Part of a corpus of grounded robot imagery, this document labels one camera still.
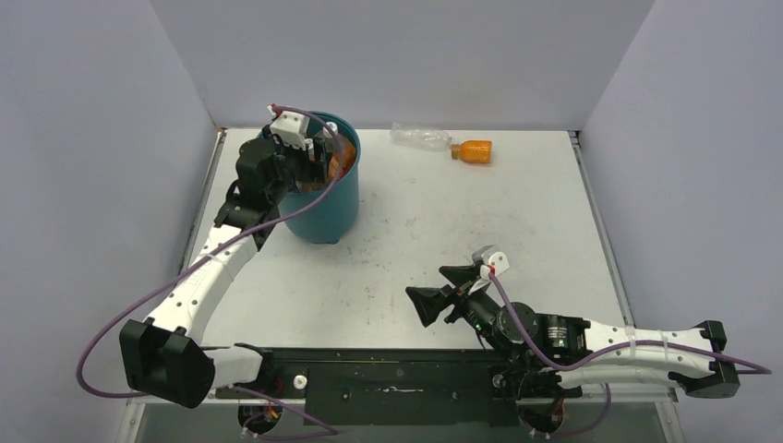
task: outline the tabletop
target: tabletop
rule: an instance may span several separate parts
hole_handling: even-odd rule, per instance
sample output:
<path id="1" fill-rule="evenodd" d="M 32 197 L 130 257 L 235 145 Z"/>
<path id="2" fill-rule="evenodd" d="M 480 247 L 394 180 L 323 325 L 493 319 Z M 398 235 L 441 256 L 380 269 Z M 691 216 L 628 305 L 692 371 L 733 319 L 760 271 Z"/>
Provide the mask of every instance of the tabletop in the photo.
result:
<path id="1" fill-rule="evenodd" d="M 238 148 L 258 129 L 229 129 L 199 221 L 195 250 L 235 179 Z M 278 225 L 242 269 L 206 329 L 204 345 L 460 349 L 471 328 L 424 329 L 406 286 L 440 287 L 442 265 L 466 265 L 497 245 L 500 280 L 538 313 L 623 324 L 603 246 L 567 132 L 450 131 L 493 142 L 490 165 L 391 143 L 359 130 L 359 215 L 336 245 L 313 245 Z M 495 288 L 488 293 L 500 303 Z"/>

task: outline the blue bucket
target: blue bucket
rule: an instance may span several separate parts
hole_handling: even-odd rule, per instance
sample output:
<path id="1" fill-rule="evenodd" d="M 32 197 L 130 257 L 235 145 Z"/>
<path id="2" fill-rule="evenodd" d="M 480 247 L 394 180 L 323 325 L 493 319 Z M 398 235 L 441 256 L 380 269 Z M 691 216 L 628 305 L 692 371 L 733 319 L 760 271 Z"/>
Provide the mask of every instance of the blue bucket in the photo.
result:
<path id="1" fill-rule="evenodd" d="M 337 131 L 346 136 L 356 147 L 356 160 L 354 166 L 340 179 L 328 196 L 315 208 L 304 214 L 286 221 L 285 225 L 292 233 L 311 243 L 335 244 L 351 229 L 356 222 L 359 213 L 359 161 L 362 157 L 362 148 L 359 143 L 359 135 L 354 128 L 342 118 L 321 112 L 313 112 L 327 122 L 337 124 Z M 310 120 L 307 128 L 307 136 L 314 137 L 321 130 L 321 126 Z M 314 192 L 289 192 L 280 202 L 280 214 L 288 215 L 315 200 L 323 191 Z"/>

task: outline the white round knob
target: white round knob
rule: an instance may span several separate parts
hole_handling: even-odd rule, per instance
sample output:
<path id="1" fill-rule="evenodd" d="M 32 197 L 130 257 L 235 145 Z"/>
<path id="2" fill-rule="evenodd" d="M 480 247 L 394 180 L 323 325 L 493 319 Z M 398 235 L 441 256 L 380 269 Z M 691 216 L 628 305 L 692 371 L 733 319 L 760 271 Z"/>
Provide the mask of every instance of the white round knob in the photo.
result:
<path id="1" fill-rule="evenodd" d="M 294 377 L 294 388 L 304 389 L 305 386 L 307 386 L 307 377 L 305 376 Z"/>

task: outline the wall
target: wall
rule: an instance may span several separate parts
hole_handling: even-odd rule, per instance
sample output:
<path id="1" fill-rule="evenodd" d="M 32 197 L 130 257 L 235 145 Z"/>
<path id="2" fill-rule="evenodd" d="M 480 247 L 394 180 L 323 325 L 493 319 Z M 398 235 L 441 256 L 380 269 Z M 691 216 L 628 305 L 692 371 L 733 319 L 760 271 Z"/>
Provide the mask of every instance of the wall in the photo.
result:
<path id="1" fill-rule="evenodd" d="M 582 142 L 641 327 L 725 322 L 769 365 L 727 401 L 682 399 L 689 441 L 781 441 L 783 3 L 658 0 Z"/>
<path id="2" fill-rule="evenodd" d="M 653 0 L 152 0 L 211 115 L 577 129 Z"/>
<path id="3" fill-rule="evenodd" d="M 215 133 L 146 1 L 0 6 L 0 441 L 114 441 L 81 349 L 172 276 Z M 116 333 L 88 379 L 126 389 Z"/>

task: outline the cable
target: cable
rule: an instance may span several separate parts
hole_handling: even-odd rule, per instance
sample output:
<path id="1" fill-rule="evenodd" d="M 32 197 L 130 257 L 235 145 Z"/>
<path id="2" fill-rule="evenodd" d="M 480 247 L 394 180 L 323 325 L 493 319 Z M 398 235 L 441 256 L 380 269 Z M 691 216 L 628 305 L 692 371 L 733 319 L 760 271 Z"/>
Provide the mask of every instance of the cable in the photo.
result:
<path id="1" fill-rule="evenodd" d="M 607 416 L 609 415 L 609 410 L 611 410 L 611 389 L 609 388 L 609 385 L 604 385 L 604 390 L 607 392 L 607 401 L 606 401 L 606 403 L 604 403 L 604 409 L 601 411 L 601 414 L 598 416 L 598 418 L 593 423 L 591 423 L 590 425 L 587 425 L 585 427 L 580 427 L 579 429 L 572 429 L 571 431 L 563 431 L 563 432 L 558 431 L 555 434 L 549 434 L 549 433 L 544 433 L 544 432 L 535 430 L 532 426 L 530 426 L 524 420 L 522 421 L 522 423 L 525 426 L 527 426 L 528 429 L 530 429 L 530 436 L 531 437 L 532 436 L 538 436 L 538 437 L 544 437 L 546 439 L 573 437 L 573 436 L 578 436 L 578 435 L 584 434 L 586 432 L 590 432 L 593 429 L 597 428 L 600 424 L 604 423 L 604 420 L 606 420 Z"/>
<path id="2" fill-rule="evenodd" d="M 287 404 L 287 403 L 284 403 L 282 401 L 279 401 L 279 400 L 277 400 L 277 399 L 275 399 L 273 397 L 270 397 L 269 395 L 262 394 L 261 392 L 258 392 L 256 390 L 243 388 L 241 386 L 229 385 L 228 388 L 229 389 L 233 389 L 233 390 L 235 390 L 237 392 L 242 392 L 244 394 L 249 394 L 249 395 L 258 397 L 258 398 L 266 400 L 266 401 L 271 401 L 271 402 L 273 402 L 275 404 L 279 404 L 283 409 L 291 411 L 292 413 L 295 413 L 296 415 L 299 415 L 300 417 L 304 418 L 305 420 L 309 420 L 309 421 L 315 423 L 316 425 L 319 425 L 320 427 L 326 429 L 325 431 L 312 432 L 310 434 L 302 434 L 302 435 L 299 435 L 299 436 L 275 437 L 275 436 L 254 435 L 253 437 L 255 437 L 255 438 L 258 438 L 258 439 L 261 439 L 261 440 L 268 440 L 268 441 L 292 441 L 292 440 L 301 440 L 301 439 L 304 439 L 304 438 L 336 436 L 339 433 L 339 431 L 337 431 L 337 429 L 335 429 L 331 425 L 327 425 L 327 424 L 321 422 L 318 418 L 310 415 L 309 413 L 306 413 L 304 411 L 299 411 L 298 409 L 294 408 L 290 404 Z M 251 416 L 247 420 L 245 420 L 245 422 L 242 424 L 242 435 L 244 435 L 246 433 L 247 427 L 251 423 L 253 423 L 253 421 L 255 421 L 257 418 L 260 418 L 263 414 L 264 414 L 264 412 L 260 412 L 260 413 L 257 413 L 255 415 Z"/>
<path id="3" fill-rule="evenodd" d="M 524 328 L 524 326 L 522 326 L 522 321 L 520 321 L 519 316 L 517 316 L 516 310 L 513 308 L 512 302 L 511 300 L 509 300 L 509 296 L 506 294 L 506 291 L 503 289 L 503 285 L 500 284 L 498 277 L 494 273 L 490 272 L 489 279 L 495 284 L 495 287 L 498 288 L 498 293 L 500 293 L 500 298 L 503 299 L 503 303 L 506 306 L 506 310 L 509 311 L 509 314 L 511 315 L 514 325 L 522 334 L 522 338 L 524 342 L 527 344 L 530 350 L 533 351 L 536 357 L 538 357 L 542 362 L 544 362 L 545 365 L 551 367 L 552 369 L 558 371 L 564 371 L 564 372 L 573 371 L 579 369 L 580 367 L 586 365 L 591 360 L 594 360 L 605 353 L 611 353 L 619 349 L 631 347 L 631 344 L 628 342 L 613 344 L 607 348 L 603 348 L 599 351 L 595 351 L 594 353 L 587 355 L 585 358 L 572 365 L 559 365 L 549 360 L 549 357 L 544 355 L 544 353 L 540 349 L 538 349 L 538 346 L 536 346 L 536 343 L 533 341 L 533 339 L 530 338 L 530 334 L 528 334 L 527 330 Z M 707 357 L 712 357 L 717 360 L 733 363 L 735 365 L 747 366 L 752 369 L 752 370 L 745 370 L 745 369 L 738 370 L 737 374 L 762 374 L 762 375 L 772 374 L 771 370 L 761 365 L 757 365 L 755 363 L 751 363 L 746 360 L 741 360 L 736 357 L 724 355 L 722 353 L 713 353 L 711 351 L 705 351 L 702 349 L 694 348 L 692 346 L 686 346 L 684 344 L 664 343 L 663 341 L 658 341 L 658 340 L 637 340 L 636 346 L 668 346 L 671 349 L 679 349 L 680 351 L 685 351 L 686 353 L 698 353 L 700 355 L 705 355 Z"/>
<path id="4" fill-rule="evenodd" d="M 326 129 L 329 132 L 331 137 L 334 140 L 337 140 L 338 150 L 340 150 L 340 152 L 342 152 L 345 149 L 345 146 L 343 144 L 342 138 L 337 137 L 337 134 L 334 133 L 334 131 L 329 127 L 329 125 L 327 125 L 326 122 L 321 120 L 320 117 L 318 117 L 317 115 L 315 115 L 315 114 L 313 114 L 311 112 L 302 110 L 302 109 L 292 108 L 292 107 L 289 107 L 289 106 L 276 106 L 276 105 L 273 105 L 272 106 L 272 110 L 275 111 L 275 112 L 288 111 L 288 112 L 291 112 L 291 113 L 302 114 L 302 115 L 304 115 L 306 117 L 309 117 L 310 119 L 312 119 L 313 121 L 315 121 L 319 125 L 323 126 L 323 128 Z M 343 155 L 340 156 L 339 164 L 338 164 L 338 167 L 337 167 L 338 171 L 341 171 L 343 169 L 344 157 L 345 156 L 343 156 Z M 92 395 L 94 395 L 96 397 L 103 397 L 105 399 L 130 399 L 130 398 L 142 397 L 142 396 L 147 395 L 147 394 L 145 394 L 143 392 L 107 392 L 105 390 L 96 389 L 93 386 L 91 386 L 89 383 L 87 383 L 87 380 L 84 379 L 84 365 L 87 362 L 87 357 L 90 356 L 90 353 L 92 353 L 92 350 L 95 349 L 95 346 L 98 344 L 98 341 L 100 341 L 103 338 L 103 336 L 105 336 L 106 333 L 108 333 L 109 330 L 111 330 L 111 328 L 113 328 L 114 326 L 117 325 L 117 323 L 122 321 L 123 318 L 127 317 L 128 315 L 130 315 L 130 313 L 132 313 L 133 311 L 139 309 L 142 305 L 146 304 L 147 302 L 149 302 L 153 298 L 157 297 L 158 295 L 173 289 L 179 282 L 181 282 L 184 279 L 186 279 L 187 277 L 189 277 L 190 274 L 195 272 L 198 268 L 201 268 L 202 266 L 204 266 L 208 261 L 211 260 L 210 256 L 216 256 L 216 255 L 220 254 L 225 249 L 227 249 L 228 247 L 231 247 L 231 245 L 233 245 L 234 243 L 238 242 L 242 238 L 247 237 L 248 235 L 252 235 L 253 233 L 257 233 L 259 231 L 263 231 L 263 230 L 265 230 L 267 228 L 270 228 L 270 227 L 276 225 L 277 223 L 285 222 L 287 220 L 291 220 L 294 217 L 298 217 L 299 215 L 302 215 L 303 213 L 305 213 L 305 212 L 313 209 L 314 207 L 316 207 L 321 201 L 323 201 L 324 198 L 326 198 L 326 196 L 329 195 L 329 193 L 331 192 L 331 189 L 334 188 L 334 185 L 337 183 L 337 181 L 339 179 L 340 179 L 339 178 L 339 174 L 336 174 L 332 178 L 332 180 L 329 182 L 329 185 L 326 186 L 326 189 L 324 189 L 323 192 L 319 196 L 316 197 L 316 199 L 314 199 L 313 201 L 308 203 L 306 206 L 304 206 L 304 207 L 302 207 L 302 208 L 300 208 L 298 210 L 295 210 L 294 212 L 292 212 L 292 213 L 290 213 L 290 214 L 288 214 L 286 216 L 282 216 L 282 217 L 278 217 L 277 219 L 274 219 L 274 220 L 266 221 L 266 222 L 264 222 L 264 223 L 262 223 L 262 224 L 260 224 L 258 226 L 254 226 L 254 227 L 252 227 L 252 228 L 250 228 L 250 229 L 248 229 L 246 231 L 238 233 L 237 235 L 232 237 L 227 242 L 225 242 L 222 245 L 219 245 L 218 247 L 213 249 L 207 256 L 203 257 L 199 261 L 193 263 L 188 268 L 183 270 L 182 273 L 180 273 L 178 276 L 176 276 L 173 280 L 171 280 L 168 283 L 164 284 L 160 288 L 152 291 L 151 293 L 148 293 L 147 295 L 144 295 L 136 303 L 134 303 L 133 305 L 127 307 L 125 310 L 120 312 L 116 317 L 114 317 L 111 320 L 109 320 L 109 322 L 106 323 L 106 325 L 103 328 L 101 328 L 101 330 L 99 330 L 97 334 L 95 334 L 95 337 L 93 337 L 92 340 L 90 340 L 90 342 L 87 343 L 87 346 L 84 348 L 84 351 L 81 353 L 81 356 L 78 358 L 78 364 L 76 366 L 76 381 L 77 381 L 78 385 L 81 386 L 81 388 L 86 390 L 88 393 L 90 393 L 90 394 L 92 394 Z"/>

